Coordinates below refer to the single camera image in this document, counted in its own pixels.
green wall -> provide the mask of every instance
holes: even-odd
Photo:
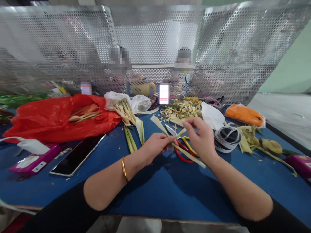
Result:
[[[202,5],[220,6],[239,0],[203,0]],[[302,93],[311,87],[311,21],[288,49],[259,92]]]

scissors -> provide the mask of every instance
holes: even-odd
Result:
[[[172,134],[172,135],[177,135],[177,133],[176,133],[176,131],[175,130],[173,130],[170,126],[168,126],[168,125],[165,125],[165,127],[167,128],[167,130],[170,132],[170,134]],[[186,146],[187,147],[185,147],[182,143],[180,143],[179,141],[178,141],[178,139],[179,138],[181,138],[183,141],[184,141],[184,143],[186,144]],[[196,155],[197,155],[197,153],[192,149],[192,147],[189,145],[189,143],[187,142],[187,140],[189,140],[189,137],[187,137],[187,136],[180,136],[180,137],[178,137],[178,138],[176,138],[177,139],[177,143],[178,143],[178,145],[181,147],[181,148],[183,148],[185,151],[187,151],[189,154],[191,154],[193,157],[196,157]],[[181,159],[181,160],[183,160],[184,162],[186,162],[186,163],[194,163],[194,161],[192,161],[192,160],[188,160],[188,159],[185,159],[184,157],[182,157],[181,155],[180,155],[180,153],[179,153],[179,151],[178,151],[178,149],[175,147],[175,152],[176,152],[176,154],[177,154],[177,156]]]

pink phone case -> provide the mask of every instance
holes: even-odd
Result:
[[[305,155],[292,155],[285,159],[289,165],[291,165],[296,172],[298,172],[303,178],[311,182],[311,158]]]
[[[59,144],[47,145],[50,148],[48,152],[43,155],[31,154],[19,161],[9,169],[10,172],[21,173],[25,176],[37,174],[46,164],[58,155],[62,150]]]

phone screen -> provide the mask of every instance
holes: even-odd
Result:
[[[159,104],[169,104],[169,83],[159,84]]]
[[[81,94],[92,95],[91,83],[80,83]]]
[[[105,134],[84,139],[50,172],[63,175],[71,175],[76,170],[76,168],[79,167],[90,155],[90,153],[95,149],[95,147],[104,138],[104,136]]]

person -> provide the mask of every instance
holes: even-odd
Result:
[[[311,232],[264,190],[218,156],[213,130],[202,119],[190,118],[183,125],[191,146],[223,186],[240,216],[241,225],[250,233]],[[166,151],[174,140],[175,136],[154,133],[138,151],[124,158],[125,171],[120,159],[92,175],[52,201],[20,232],[86,232],[127,182]]]

